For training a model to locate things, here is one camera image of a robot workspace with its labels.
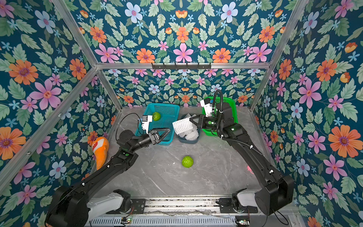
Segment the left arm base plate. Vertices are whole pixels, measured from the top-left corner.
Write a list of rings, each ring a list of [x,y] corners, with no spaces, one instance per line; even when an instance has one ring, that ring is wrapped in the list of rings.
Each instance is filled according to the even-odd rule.
[[[146,199],[135,199],[131,198],[130,202],[127,203],[126,209],[119,208],[115,211],[107,212],[107,214],[143,214],[146,207]]]

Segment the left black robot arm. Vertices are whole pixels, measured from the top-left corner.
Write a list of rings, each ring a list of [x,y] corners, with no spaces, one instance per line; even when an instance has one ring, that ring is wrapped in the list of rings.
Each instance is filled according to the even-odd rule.
[[[128,211],[130,195],[122,190],[101,198],[94,198],[94,195],[132,167],[138,158],[138,149],[159,144],[170,131],[169,128],[157,128],[140,136],[131,130],[121,132],[117,140],[120,148],[110,161],[84,180],[55,191],[44,224],[47,227],[83,227],[109,211],[120,208]]]

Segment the teal plastic basket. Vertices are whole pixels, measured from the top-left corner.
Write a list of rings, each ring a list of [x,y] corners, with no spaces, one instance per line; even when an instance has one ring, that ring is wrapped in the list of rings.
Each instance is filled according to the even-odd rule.
[[[169,128],[170,132],[163,141],[160,143],[162,146],[168,146],[173,141],[174,137],[174,127],[173,122],[178,120],[180,107],[173,104],[161,104],[161,103],[151,103],[147,105],[144,115],[152,115],[153,113],[159,113],[161,118],[158,121],[152,120],[148,125],[148,130],[153,130],[157,128]]]

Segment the pink alarm clock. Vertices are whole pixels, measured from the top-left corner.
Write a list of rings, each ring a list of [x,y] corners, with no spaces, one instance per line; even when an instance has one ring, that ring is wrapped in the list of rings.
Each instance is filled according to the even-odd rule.
[[[250,168],[250,166],[247,166],[247,170],[248,170],[251,174],[254,174],[254,172],[252,171],[252,169]]]

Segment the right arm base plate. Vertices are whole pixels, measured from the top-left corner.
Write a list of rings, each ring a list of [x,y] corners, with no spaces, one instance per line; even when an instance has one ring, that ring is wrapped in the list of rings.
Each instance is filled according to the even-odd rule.
[[[243,214],[255,214],[258,213],[257,207],[242,206],[237,199],[234,198],[219,198],[216,201],[219,206],[220,213],[243,213]]]

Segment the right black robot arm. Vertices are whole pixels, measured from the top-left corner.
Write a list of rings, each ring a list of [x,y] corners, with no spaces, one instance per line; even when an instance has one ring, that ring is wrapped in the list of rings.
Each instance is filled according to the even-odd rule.
[[[190,122],[201,129],[215,131],[217,136],[233,147],[245,160],[261,189],[257,192],[240,190],[235,198],[243,206],[259,208],[269,216],[293,200],[295,182],[291,176],[283,175],[255,147],[248,132],[234,121],[228,103],[212,104],[209,98],[201,101],[205,113],[191,117]]]

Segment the green custard apple back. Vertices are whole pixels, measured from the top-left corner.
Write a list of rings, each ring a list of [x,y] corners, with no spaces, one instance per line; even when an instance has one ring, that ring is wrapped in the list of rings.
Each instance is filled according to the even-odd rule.
[[[154,112],[152,114],[153,121],[159,121],[161,119],[161,114],[159,112]]]

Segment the green plastic basket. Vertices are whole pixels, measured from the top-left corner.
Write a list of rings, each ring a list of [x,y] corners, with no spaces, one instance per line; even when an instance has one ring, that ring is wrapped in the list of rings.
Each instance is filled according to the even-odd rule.
[[[233,122],[238,123],[238,116],[237,116],[237,110],[236,110],[236,104],[233,99],[224,97],[223,98],[223,105],[222,107],[227,108],[227,113],[232,115]],[[212,114],[217,114],[218,110],[215,110],[212,112]],[[215,131],[211,131],[209,129],[202,129],[207,136],[217,136],[217,133]]]

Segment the orange clownfish plush toy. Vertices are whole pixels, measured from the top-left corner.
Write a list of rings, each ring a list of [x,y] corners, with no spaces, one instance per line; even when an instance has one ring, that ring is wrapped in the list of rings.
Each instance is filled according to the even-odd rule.
[[[109,146],[109,141],[106,137],[98,137],[93,140],[91,147],[95,155],[96,170],[99,170],[105,164]]]

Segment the white foam net back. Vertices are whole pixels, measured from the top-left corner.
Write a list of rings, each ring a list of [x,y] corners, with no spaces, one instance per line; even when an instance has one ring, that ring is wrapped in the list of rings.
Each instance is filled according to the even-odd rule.
[[[184,138],[188,141],[195,141],[199,137],[199,132],[195,124],[185,121]]]

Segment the green custard apple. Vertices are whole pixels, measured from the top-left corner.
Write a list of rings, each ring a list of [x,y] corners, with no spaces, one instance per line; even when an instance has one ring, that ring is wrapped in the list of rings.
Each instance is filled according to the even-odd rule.
[[[152,114],[153,121],[159,121],[161,119],[161,114],[159,112],[154,112]]]
[[[185,156],[183,159],[182,159],[182,166],[185,167],[185,168],[190,168],[193,166],[194,164],[194,160],[192,157],[190,156]]]

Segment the black hook rail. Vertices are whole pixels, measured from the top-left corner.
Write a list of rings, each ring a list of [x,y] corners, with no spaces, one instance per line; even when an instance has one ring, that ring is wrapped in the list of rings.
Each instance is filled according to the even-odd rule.
[[[209,70],[211,63],[155,63],[151,64],[153,70]]]

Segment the grey foam net tray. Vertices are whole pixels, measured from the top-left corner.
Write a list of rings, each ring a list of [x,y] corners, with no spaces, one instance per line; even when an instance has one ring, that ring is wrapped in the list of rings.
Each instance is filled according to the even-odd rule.
[[[195,140],[195,141],[188,141],[184,138],[184,133],[183,134],[180,134],[180,135],[177,135],[177,138],[178,140],[181,142],[181,143],[186,143],[186,144],[196,144],[200,138],[200,129],[198,129],[198,132],[199,132],[199,137]]]

